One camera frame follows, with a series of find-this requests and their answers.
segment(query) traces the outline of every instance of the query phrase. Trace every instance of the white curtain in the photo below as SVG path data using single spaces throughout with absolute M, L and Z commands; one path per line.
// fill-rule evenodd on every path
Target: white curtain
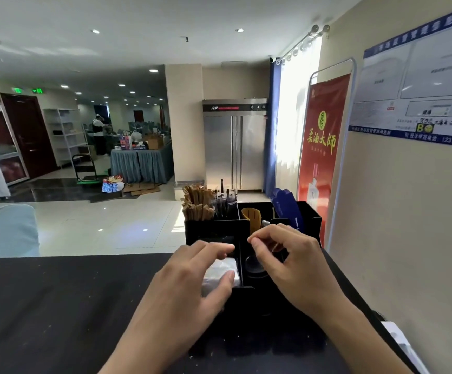
M 285 61 L 281 69 L 278 128 L 276 131 L 276 187 L 297 195 L 300 147 L 306 114 L 309 78 L 318 70 L 321 37 Z

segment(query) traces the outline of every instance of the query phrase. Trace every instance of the wall poster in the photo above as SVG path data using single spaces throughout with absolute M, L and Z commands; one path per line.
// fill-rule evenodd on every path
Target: wall poster
M 349 130 L 452 145 L 452 13 L 365 51 Z
M 298 201 L 307 201 L 322 217 L 324 247 L 328 203 L 332 190 L 342 115 L 350 74 L 311 85 L 302 140 Z

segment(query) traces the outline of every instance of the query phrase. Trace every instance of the blue tablecloth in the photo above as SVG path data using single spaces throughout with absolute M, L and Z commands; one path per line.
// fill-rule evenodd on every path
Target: blue tablecloth
M 112 150 L 112 176 L 125 183 L 167 183 L 174 176 L 172 142 L 160 150 Z

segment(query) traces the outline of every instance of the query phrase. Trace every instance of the chair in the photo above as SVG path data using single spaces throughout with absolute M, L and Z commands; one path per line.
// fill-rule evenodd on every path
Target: chair
M 27 204 L 0 208 L 0 257 L 36 257 L 39 231 L 35 209 Z

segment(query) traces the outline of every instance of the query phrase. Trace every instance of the black counter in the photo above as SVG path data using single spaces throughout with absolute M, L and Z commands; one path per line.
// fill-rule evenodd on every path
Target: black counter
M 153 275 L 169 257 L 142 254 L 0 259 L 0 374 L 97 373 Z M 400 348 L 328 255 L 327 260 L 346 295 L 401 356 Z M 167 372 L 348 370 L 335 347 L 307 317 L 233 318 L 224 313 L 189 354 Z

